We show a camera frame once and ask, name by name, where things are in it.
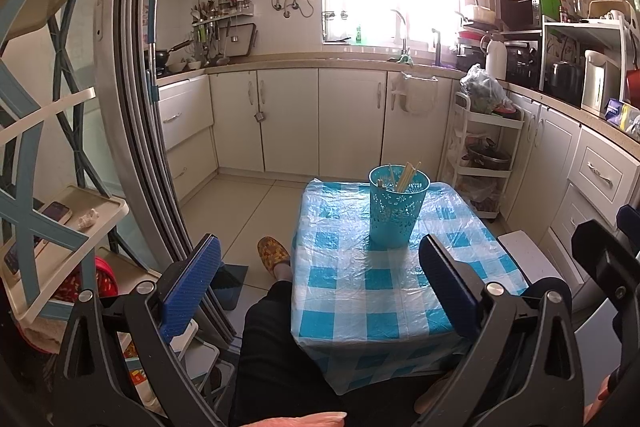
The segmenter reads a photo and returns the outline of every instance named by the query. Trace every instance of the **metal screw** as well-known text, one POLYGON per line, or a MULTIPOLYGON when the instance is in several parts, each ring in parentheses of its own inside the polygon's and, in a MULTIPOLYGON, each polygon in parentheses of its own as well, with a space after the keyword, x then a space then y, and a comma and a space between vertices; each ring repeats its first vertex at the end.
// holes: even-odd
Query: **metal screw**
POLYGON ((94 293, 91 290, 82 290, 78 296, 80 302, 89 302, 94 298, 94 293))
POLYGON ((491 295, 495 295, 497 297, 504 293, 504 286, 502 286, 499 282, 490 282, 486 286, 486 290, 491 293, 491 295))
POLYGON ((153 281, 143 281, 138 286, 136 286, 136 292, 138 292, 140 295, 147 295, 151 293, 155 287, 156 285, 153 283, 153 281))
POLYGON ((546 298, 553 302, 553 304, 559 304, 562 302, 562 296, 558 292, 550 291, 546 294, 546 298))

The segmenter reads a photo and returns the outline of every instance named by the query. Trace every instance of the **white thermos flask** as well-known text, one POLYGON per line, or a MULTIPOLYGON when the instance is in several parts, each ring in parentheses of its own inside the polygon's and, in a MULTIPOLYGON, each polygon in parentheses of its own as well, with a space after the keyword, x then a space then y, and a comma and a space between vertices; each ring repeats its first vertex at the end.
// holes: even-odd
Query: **white thermos flask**
POLYGON ((504 42, 491 40, 486 48, 486 72, 497 80, 507 77, 507 46, 504 42))

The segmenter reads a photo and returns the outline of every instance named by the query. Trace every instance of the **plastic tablecloth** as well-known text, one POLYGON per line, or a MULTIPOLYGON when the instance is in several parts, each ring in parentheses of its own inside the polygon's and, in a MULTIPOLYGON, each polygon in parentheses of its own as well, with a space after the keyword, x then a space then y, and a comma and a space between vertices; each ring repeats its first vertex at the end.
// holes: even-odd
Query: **plastic tablecloth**
POLYGON ((431 184, 408 247, 369 241, 369 184, 310 182, 294 238, 291 333, 337 394, 440 371, 469 344, 418 262, 433 233, 458 261, 512 294, 527 287, 507 252, 447 184, 431 184))

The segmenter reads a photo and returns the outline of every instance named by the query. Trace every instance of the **yellow patterned slipper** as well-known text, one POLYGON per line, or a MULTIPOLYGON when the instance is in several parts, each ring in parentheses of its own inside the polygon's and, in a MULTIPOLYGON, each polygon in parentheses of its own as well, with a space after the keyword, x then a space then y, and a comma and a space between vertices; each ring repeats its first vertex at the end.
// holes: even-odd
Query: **yellow patterned slipper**
POLYGON ((291 264, 291 258, 287 249, 283 247, 273 237, 268 235, 258 241, 258 255, 264 267, 271 275, 273 274, 273 267, 279 263, 291 264))

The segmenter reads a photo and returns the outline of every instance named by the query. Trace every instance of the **blue plastic basket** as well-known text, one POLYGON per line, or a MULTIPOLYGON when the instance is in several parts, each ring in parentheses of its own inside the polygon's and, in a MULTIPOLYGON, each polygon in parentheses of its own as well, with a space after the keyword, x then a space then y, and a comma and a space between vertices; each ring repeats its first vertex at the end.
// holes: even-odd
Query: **blue plastic basket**
MULTIPOLYGON (((391 165, 397 182, 402 175, 403 165, 391 165)), ((415 222, 420 214, 422 202, 431 184, 430 179, 417 171, 406 191, 393 191, 389 166, 376 167, 369 173, 370 211, 369 234, 375 248, 401 248, 409 243, 415 222), (385 188, 378 187, 382 180, 385 188)))

